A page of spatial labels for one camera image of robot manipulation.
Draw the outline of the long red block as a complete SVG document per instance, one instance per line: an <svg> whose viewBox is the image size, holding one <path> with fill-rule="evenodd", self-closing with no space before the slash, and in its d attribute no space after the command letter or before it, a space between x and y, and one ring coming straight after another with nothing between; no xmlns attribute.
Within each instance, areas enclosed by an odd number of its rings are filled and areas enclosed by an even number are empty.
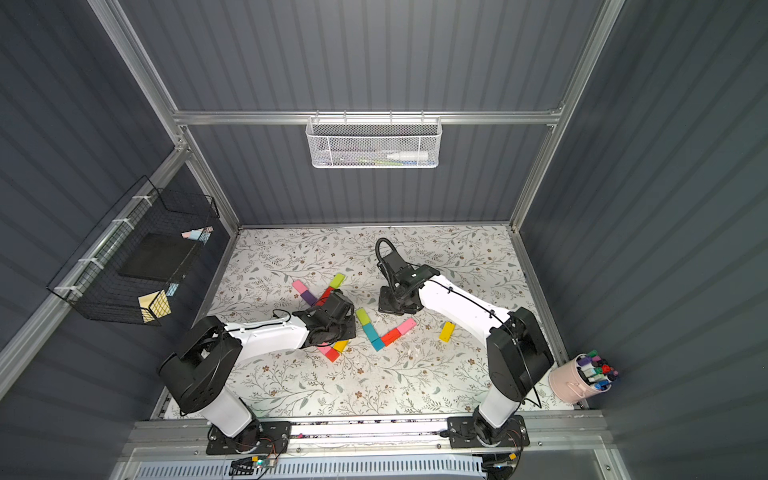
<svg viewBox="0 0 768 480"><path fill-rule="evenodd" d="M324 291L324 293L321 295L321 297L318 299L318 301L317 301L316 305L317 305L317 306L322 306L322 305L324 305L324 304L326 303L326 301L328 300L328 298L330 297L330 295L331 295L333 292L334 292L334 288L333 288L333 287L328 287L328 288L327 288L327 289Z"/></svg>

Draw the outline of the yellow block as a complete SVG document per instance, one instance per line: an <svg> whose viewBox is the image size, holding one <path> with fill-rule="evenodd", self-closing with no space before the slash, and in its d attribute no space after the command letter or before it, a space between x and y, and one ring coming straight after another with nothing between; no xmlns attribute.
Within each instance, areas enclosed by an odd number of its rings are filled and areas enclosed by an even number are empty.
<svg viewBox="0 0 768 480"><path fill-rule="evenodd" d="M346 347L347 347L348 343L349 343L349 341L348 341L348 340L339 341L339 342L336 342L336 343L334 344L333 348L334 348L334 349L335 349L337 352L339 352L339 353L342 353L342 352L343 352L343 351L346 349Z"/></svg>
<svg viewBox="0 0 768 480"><path fill-rule="evenodd" d="M449 343L456 329L456 325L453 322L446 321L439 334L439 340L445 343Z"/></svg>

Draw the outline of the purple block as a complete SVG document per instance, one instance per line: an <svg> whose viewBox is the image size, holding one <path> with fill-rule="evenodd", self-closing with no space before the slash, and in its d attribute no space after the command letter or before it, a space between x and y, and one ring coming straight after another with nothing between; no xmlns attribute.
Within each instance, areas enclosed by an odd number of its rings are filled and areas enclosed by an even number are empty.
<svg viewBox="0 0 768 480"><path fill-rule="evenodd" d="M301 298L310 306L314 306L318 299L308 290L300 293Z"/></svg>

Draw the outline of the lime green block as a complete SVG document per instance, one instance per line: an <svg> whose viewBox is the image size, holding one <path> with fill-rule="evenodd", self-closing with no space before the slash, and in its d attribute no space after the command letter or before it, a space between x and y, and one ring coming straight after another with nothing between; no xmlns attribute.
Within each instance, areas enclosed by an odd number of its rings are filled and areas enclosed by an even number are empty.
<svg viewBox="0 0 768 480"><path fill-rule="evenodd" d="M357 309L355 311L355 315L362 326L371 324L371 319L364 308Z"/></svg>
<svg viewBox="0 0 768 480"><path fill-rule="evenodd" d="M333 277L332 281L330 282L329 287L333 289L338 289L343 285L345 279L346 279L346 276L344 274L341 274L341 273L336 274Z"/></svg>

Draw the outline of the small red cube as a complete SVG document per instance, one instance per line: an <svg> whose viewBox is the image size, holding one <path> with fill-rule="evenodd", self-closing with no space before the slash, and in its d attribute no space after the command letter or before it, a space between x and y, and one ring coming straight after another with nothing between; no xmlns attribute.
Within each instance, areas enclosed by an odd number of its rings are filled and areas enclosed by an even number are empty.
<svg viewBox="0 0 768 480"><path fill-rule="evenodd" d="M333 348L330 348L330 349L328 349L328 350L327 350L327 351L324 353L324 355L325 355L325 357L326 357L326 358L327 358L329 361L331 361L331 362L335 362L335 361L336 361L336 360L339 358L339 356L340 356L340 353L339 353L337 350L335 350L335 349L333 349Z"/></svg>

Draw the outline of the teal rectangular block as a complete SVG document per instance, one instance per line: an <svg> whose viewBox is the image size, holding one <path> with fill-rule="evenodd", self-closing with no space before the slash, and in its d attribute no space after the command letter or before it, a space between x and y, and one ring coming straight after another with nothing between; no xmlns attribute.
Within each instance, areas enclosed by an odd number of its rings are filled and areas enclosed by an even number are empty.
<svg viewBox="0 0 768 480"><path fill-rule="evenodd" d="M362 328L371 343L379 339L379 335L371 323L363 325Z"/></svg>

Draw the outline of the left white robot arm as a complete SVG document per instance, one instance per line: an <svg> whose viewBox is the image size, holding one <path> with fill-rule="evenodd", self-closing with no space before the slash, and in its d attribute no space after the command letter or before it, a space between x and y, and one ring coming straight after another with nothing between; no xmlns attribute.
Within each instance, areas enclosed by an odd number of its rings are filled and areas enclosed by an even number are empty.
<svg viewBox="0 0 768 480"><path fill-rule="evenodd" d="M260 322L226 324L207 316L186 332L158 375L181 412L198 413L236 439L256 425L257 417L228 387L235 367L271 353L331 348L356 336L354 322L355 306L339 290L320 305L275 309L272 318Z"/></svg>

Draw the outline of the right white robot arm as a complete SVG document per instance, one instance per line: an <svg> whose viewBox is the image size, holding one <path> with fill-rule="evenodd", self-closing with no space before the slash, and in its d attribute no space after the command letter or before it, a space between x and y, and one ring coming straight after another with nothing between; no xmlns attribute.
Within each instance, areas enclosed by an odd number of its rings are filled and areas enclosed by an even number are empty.
<svg viewBox="0 0 768 480"><path fill-rule="evenodd" d="M387 282L379 294L381 313L412 315L431 310L485 346L491 386L473 413L474 439L491 446L509 438L513 416L554 365L534 313L525 307L510 310L479 299L436 268L404 260L387 238L379 238L374 251Z"/></svg>

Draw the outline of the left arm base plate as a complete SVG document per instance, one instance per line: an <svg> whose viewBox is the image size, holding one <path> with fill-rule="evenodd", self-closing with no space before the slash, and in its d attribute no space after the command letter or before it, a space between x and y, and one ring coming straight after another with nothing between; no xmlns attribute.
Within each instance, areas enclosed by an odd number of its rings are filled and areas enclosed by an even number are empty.
<svg viewBox="0 0 768 480"><path fill-rule="evenodd" d="M292 424L287 421L254 420L234 437L226 436L211 425L207 432L207 455L267 455L279 454L287 449Z"/></svg>

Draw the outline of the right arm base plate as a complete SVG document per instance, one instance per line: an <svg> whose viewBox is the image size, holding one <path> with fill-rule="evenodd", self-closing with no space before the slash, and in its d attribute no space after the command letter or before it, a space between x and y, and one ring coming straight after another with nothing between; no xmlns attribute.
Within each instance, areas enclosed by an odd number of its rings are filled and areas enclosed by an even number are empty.
<svg viewBox="0 0 768 480"><path fill-rule="evenodd" d="M440 432L454 449L472 448L524 448L530 439L524 418L510 416L501 427L493 427L482 416L453 416L447 419L447 428Z"/></svg>

